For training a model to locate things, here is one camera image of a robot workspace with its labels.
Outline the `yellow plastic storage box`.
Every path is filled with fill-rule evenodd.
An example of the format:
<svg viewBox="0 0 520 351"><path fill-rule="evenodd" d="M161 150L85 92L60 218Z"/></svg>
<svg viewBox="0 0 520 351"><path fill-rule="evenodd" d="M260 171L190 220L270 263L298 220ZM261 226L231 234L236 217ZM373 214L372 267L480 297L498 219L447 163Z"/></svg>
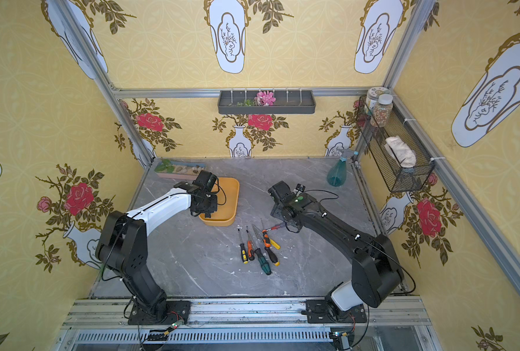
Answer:
<svg viewBox="0 0 520 351"><path fill-rule="evenodd" d="M213 227L228 227L235 221L237 204L239 199L239 181L236 178L220 177L219 184L222 190L216 185L213 192L217 192L217 211L210 218L204 214L198 217L205 225Z"/></svg>

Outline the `red clear purple screwdriver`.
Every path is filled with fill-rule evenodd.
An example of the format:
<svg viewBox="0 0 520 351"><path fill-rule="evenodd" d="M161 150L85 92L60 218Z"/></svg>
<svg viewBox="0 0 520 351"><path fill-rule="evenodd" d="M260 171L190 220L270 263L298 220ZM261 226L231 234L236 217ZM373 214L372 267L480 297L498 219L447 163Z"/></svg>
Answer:
<svg viewBox="0 0 520 351"><path fill-rule="evenodd" d="M281 223L279 223L279 224L277 224L277 225L274 225L274 226L272 226L272 227L270 227L270 228L263 229L263 230L262 230L262 233L268 233L268 232L271 232L271 231L273 231L273 230L278 230L278 229L280 229L280 228L285 228L285 227L286 227L286 223L285 223L285 222L281 222Z"/></svg>

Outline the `large orange black screwdriver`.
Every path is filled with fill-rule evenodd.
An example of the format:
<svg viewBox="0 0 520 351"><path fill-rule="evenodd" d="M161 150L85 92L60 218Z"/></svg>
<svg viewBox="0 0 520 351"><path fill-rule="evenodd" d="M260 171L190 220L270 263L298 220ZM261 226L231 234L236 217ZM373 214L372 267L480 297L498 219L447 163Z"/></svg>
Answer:
<svg viewBox="0 0 520 351"><path fill-rule="evenodd" d="M265 250L269 256L269 259L275 266L279 266L280 261L277 258L277 255L272 251L272 243L271 243L270 237L268 236L267 231L265 229L261 229L261 235L264 240Z"/></svg>

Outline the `yellow handle screwdriver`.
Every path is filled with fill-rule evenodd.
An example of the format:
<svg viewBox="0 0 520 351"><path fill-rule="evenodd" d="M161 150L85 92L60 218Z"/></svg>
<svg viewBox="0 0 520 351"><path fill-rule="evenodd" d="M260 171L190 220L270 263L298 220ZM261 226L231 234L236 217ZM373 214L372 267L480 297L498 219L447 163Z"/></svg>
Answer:
<svg viewBox="0 0 520 351"><path fill-rule="evenodd" d="M268 230L263 230L262 236L263 236L263 240L264 240L264 245L266 247L274 247L274 248L276 248L276 250L280 249L280 245L274 239L271 239L269 237Z"/></svg>

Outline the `small orange black screwdriver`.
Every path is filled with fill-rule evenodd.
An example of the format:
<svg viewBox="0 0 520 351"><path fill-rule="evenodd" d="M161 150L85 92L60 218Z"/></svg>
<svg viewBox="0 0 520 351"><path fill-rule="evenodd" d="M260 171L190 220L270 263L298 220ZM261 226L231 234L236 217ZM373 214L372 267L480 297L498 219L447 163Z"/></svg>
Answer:
<svg viewBox="0 0 520 351"><path fill-rule="evenodd" d="M255 253L254 253L253 239L251 237L251 234L250 234L250 231L248 230L248 228L246 228L245 232L246 232L247 237L248 237L248 241L247 241L248 258L249 258L249 261L254 261L255 260Z"/></svg>

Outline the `green black screwdriver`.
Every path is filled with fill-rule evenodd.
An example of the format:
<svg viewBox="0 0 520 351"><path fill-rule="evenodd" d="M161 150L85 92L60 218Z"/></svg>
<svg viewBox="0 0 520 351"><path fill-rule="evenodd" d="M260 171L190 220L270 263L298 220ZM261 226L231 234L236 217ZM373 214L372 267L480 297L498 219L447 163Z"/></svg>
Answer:
<svg viewBox="0 0 520 351"><path fill-rule="evenodd" d="M259 263L260 263L262 271L267 276L269 276L269 275L272 274L272 270L271 270L271 268L269 266L269 263L267 262L266 258L264 257L263 253L261 252L262 244L261 244L261 237L260 237L260 234L259 234L259 229L255 225L252 225L252 228L253 228L253 232L255 233L255 239L256 239L257 244L258 244L258 247L256 249L254 249L255 255L256 255L256 257L259 260Z"/></svg>

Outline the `black yellow small screwdriver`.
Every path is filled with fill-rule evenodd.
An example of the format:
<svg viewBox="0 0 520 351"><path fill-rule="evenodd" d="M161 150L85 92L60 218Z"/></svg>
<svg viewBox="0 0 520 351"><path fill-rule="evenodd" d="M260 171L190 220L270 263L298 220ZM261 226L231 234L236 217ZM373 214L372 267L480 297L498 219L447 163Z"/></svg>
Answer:
<svg viewBox="0 0 520 351"><path fill-rule="evenodd" d="M242 262L244 264L248 264L248 262L249 262L249 260L248 260L248 253L247 253L247 250L246 250L246 247L245 247L244 240L242 239L242 234L241 234L240 230L241 230L241 228L238 227L237 228L237 232L239 234L239 239L240 239L240 243L239 243L240 254L241 254Z"/></svg>

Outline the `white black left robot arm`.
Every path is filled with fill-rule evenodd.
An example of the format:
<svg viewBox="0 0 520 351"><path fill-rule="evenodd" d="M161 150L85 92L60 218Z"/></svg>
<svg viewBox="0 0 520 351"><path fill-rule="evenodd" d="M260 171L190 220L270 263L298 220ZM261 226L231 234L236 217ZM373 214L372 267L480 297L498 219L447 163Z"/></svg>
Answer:
<svg viewBox="0 0 520 351"><path fill-rule="evenodd" d="M127 213L114 211L104 223L96 255L105 268L116 273L131 293L134 308L129 323L186 322L190 301L169 301L147 266L147 237L179 212L210 217L217 211L218 177L201 171L189 183L181 181L166 194Z"/></svg>

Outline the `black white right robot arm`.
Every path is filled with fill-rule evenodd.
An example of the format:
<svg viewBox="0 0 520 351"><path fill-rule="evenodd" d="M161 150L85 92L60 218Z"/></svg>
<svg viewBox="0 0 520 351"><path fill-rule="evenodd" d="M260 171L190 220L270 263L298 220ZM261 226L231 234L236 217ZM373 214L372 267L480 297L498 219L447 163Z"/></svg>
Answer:
<svg viewBox="0 0 520 351"><path fill-rule="evenodd" d="M274 200L271 215L297 230L308 228L341 252L351 264L350 281L330 293L332 303L347 311L359 304L377 308L403 281L403 268L386 235L364 233L333 215L306 192L293 191L284 181L268 190Z"/></svg>

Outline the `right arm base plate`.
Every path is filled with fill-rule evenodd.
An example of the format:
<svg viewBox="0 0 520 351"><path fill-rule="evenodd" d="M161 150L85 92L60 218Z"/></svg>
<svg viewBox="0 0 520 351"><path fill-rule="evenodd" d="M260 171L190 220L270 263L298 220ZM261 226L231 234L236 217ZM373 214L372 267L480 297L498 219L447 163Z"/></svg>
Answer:
<svg viewBox="0 0 520 351"><path fill-rule="evenodd" d="M310 324L367 322L367 310L363 304L342 311L332 301L322 299L306 300L301 314L307 317Z"/></svg>

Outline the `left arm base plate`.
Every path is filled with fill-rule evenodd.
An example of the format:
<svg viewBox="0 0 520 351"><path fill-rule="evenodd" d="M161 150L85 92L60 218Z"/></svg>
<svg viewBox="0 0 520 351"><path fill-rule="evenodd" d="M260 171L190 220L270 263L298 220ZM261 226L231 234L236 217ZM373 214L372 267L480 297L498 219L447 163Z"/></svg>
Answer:
<svg viewBox="0 0 520 351"><path fill-rule="evenodd" d="M190 301L162 301L153 308L135 303L128 318L128 324L130 326L167 326L178 321L186 323L190 312Z"/></svg>

